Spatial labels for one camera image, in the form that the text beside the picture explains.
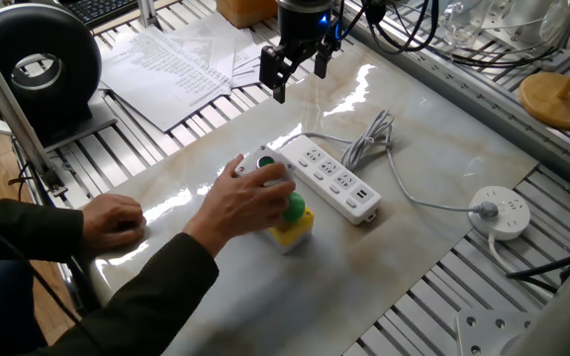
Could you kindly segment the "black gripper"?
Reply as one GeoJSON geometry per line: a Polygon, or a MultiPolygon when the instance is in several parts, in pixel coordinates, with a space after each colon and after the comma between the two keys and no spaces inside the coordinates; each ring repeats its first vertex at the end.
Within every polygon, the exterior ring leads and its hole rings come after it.
{"type": "Polygon", "coordinates": [[[272,90],[272,97],[285,102],[286,84],[297,67],[311,56],[316,44],[314,73],[321,79],[327,75],[333,54],[341,43],[330,30],[333,0],[277,0],[278,27],[281,41],[278,46],[264,46],[260,55],[259,80],[272,90]]]}

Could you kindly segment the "person's right hand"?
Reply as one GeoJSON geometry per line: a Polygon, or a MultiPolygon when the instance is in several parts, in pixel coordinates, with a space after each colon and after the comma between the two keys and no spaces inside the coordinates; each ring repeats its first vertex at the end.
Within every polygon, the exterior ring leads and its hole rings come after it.
{"type": "Polygon", "coordinates": [[[236,168],[242,160],[239,154],[226,165],[182,229],[213,257],[234,237],[283,223],[288,196],[296,188],[294,181],[284,178],[282,163],[238,176],[236,168]]]}

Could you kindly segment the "person's left hand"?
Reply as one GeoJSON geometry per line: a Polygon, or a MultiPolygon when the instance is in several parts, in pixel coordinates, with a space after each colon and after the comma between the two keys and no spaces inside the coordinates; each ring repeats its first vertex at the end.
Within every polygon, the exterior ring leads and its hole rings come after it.
{"type": "Polygon", "coordinates": [[[81,210],[84,249],[106,250],[134,243],[144,236],[142,206],[133,198],[102,194],[81,210]]]}

